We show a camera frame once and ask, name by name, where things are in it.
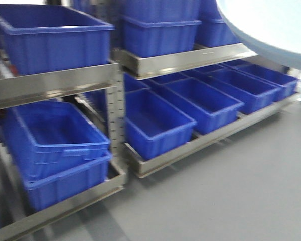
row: floor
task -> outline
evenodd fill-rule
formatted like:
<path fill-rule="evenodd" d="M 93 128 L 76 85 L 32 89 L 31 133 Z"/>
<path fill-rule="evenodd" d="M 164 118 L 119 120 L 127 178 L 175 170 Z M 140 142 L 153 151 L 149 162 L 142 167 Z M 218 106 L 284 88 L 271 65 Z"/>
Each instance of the floor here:
<path fill-rule="evenodd" d="M 35 241 L 301 241 L 301 104 L 36 232 Z"/>

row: plastic storage bin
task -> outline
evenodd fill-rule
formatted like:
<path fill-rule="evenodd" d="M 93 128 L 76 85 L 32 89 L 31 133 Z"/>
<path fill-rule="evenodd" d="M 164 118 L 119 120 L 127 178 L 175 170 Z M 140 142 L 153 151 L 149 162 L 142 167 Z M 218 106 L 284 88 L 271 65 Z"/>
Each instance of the plastic storage bin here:
<path fill-rule="evenodd" d="M 195 42 L 206 47 L 239 43 L 223 19 L 200 18 L 202 24 L 197 31 Z"/>
<path fill-rule="evenodd" d="M 221 19 L 216 0 L 200 1 L 200 18 Z"/>
<path fill-rule="evenodd" d="M 192 50 L 201 21 L 145 23 L 124 17 L 124 46 L 146 58 Z"/>
<path fill-rule="evenodd" d="M 68 7 L 0 5 L 0 46 L 21 75 L 106 64 L 113 29 Z"/>
<path fill-rule="evenodd" d="M 40 211 L 104 182 L 111 157 L 105 151 L 96 160 L 35 182 L 21 176 L 30 205 Z"/>
<path fill-rule="evenodd" d="M 228 62 L 221 63 L 222 66 L 231 68 L 231 69 L 237 69 L 238 67 L 243 67 L 246 65 L 251 65 L 250 62 L 244 61 L 242 59 L 232 60 Z"/>
<path fill-rule="evenodd" d="M 124 14 L 142 22 L 191 21 L 199 15 L 200 0 L 125 0 Z"/>
<path fill-rule="evenodd" d="M 279 88 L 274 85 L 267 84 L 255 77 L 234 70 L 219 70 L 207 73 L 206 75 L 214 77 L 219 81 L 210 78 L 201 78 L 202 81 L 245 104 L 240 110 L 244 114 L 253 113 L 272 104 L 274 96 L 279 92 Z"/>
<path fill-rule="evenodd" d="M 126 95 L 126 140 L 149 160 L 191 138 L 196 121 L 149 90 Z"/>
<path fill-rule="evenodd" d="M 142 81 L 136 80 L 128 74 L 125 74 L 125 92 L 130 93 L 133 91 L 149 89 Z"/>
<path fill-rule="evenodd" d="M 295 93 L 295 87 L 298 79 L 282 74 L 258 65 L 249 65 L 238 67 L 238 70 L 263 79 L 266 83 L 275 84 L 280 88 L 280 91 L 275 97 L 275 101 L 283 100 Z"/>
<path fill-rule="evenodd" d="M 186 78 L 188 77 L 182 73 L 174 73 L 174 74 L 167 74 L 156 78 L 152 78 L 152 80 L 157 84 L 167 84 L 176 80 L 181 80 Z"/>
<path fill-rule="evenodd" d="M 9 151 L 29 181 L 94 160 L 110 143 L 75 106 L 64 102 L 10 108 L 3 132 Z"/>
<path fill-rule="evenodd" d="M 191 69 L 191 70 L 186 70 L 181 72 L 182 74 L 189 76 L 189 77 L 193 77 L 193 72 L 197 71 L 200 73 L 208 73 L 208 72 L 213 72 L 213 71 L 217 71 L 217 70 L 221 70 L 224 69 L 225 67 L 219 64 L 215 64 L 215 65 L 209 65 L 209 66 L 204 66 L 201 68 L 196 68 L 196 69 Z"/>
<path fill-rule="evenodd" d="M 237 119 L 244 104 L 226 94 L 190 78 L 166 84 L 174 92 L 160 90 L 160 96 L 197 121 L 194 127 L 206 134 Z"/>

